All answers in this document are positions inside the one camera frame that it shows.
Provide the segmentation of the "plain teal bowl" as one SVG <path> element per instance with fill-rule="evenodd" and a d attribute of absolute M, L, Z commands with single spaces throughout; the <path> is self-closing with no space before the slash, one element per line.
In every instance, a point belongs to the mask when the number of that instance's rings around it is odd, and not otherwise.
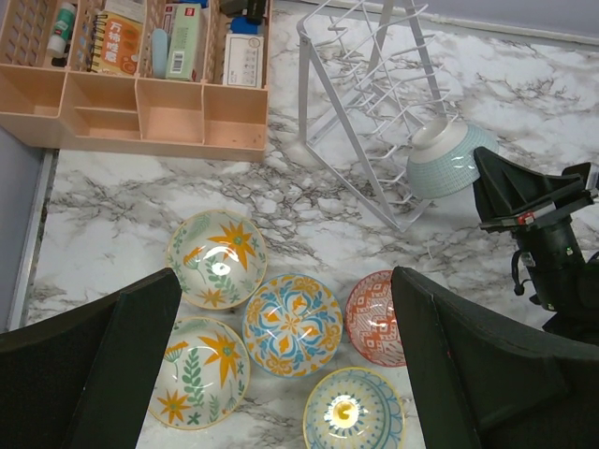
<path fill-rule="evenodd" d="M 499 151 L 497 139 L 483 128 L 437 118 L 420 127 L 411 138 L 406 173 L 419 199 L 453 195 L 479 178 L 474 150 Z"/>

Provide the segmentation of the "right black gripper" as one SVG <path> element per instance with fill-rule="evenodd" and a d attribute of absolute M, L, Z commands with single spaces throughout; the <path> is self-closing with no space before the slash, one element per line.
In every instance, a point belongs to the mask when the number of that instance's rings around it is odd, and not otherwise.
<path fill-rule="evenodd" d="M 584 258 L 572 213 L 598 197 L 598 166 L 587 162 L 561 175 L 544 175 L 518 166 L 491 150 L 474 150 L 479 178 L 474 182 L 481 228 L 508 232 L 518 248 L 511 259 L 514 292 L 521 296 L 525 267 L 535 293 L 530 301 L 552 312 L 545 331 L 562 337 L 598 334 L 598 256 Z"/>

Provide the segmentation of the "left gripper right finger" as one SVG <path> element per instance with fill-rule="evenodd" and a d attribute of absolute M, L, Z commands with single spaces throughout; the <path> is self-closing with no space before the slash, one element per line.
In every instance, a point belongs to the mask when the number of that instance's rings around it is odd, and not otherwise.
<path fill-rule="evenodd" d="M 429 448 L 595 448 L 598 348 L 396 267 L 392 299 Z"/>

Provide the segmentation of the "blue orange ornate bowl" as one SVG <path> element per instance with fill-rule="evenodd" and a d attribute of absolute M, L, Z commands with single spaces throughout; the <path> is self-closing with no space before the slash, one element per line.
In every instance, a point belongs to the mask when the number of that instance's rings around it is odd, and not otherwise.
<path fill-rule="evenodd" d="M 304 274 L 264 282 L 249 299 L 242 321 L 251 358 L 281 378 L 324 368 L 336 355 L 342 335 L 338 300 L 323 283 Z"/>

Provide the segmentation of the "yellow blue sun bowl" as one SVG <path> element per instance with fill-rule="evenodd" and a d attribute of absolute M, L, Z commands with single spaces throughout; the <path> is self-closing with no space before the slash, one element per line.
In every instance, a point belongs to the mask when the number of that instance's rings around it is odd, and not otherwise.
<path fill-rule="evenodd" d="M 307 448 L 388 448 L 404 441 L 400 396 L 371 369 L 337 369 L 307 399 L 302 421 Z"/>

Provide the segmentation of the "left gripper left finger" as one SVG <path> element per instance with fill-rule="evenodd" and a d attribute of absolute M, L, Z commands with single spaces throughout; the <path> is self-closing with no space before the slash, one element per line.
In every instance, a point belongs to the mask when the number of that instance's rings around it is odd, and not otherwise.
<path fill-rule="evenodd" d="M 135 447 L 181 296 L 163 268 L 2 334 L 2 447 Z"/>

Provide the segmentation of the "red patterned bowl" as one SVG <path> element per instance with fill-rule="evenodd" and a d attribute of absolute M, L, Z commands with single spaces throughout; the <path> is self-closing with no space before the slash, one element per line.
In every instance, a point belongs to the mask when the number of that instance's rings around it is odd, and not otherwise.
<path fill-rule="evenodd" d="M 366 360 L 385 368 L 406 365 L 394 311 L 392 270 L 380 270 L 361 279 L 345 305 L 345 330 Z"/>

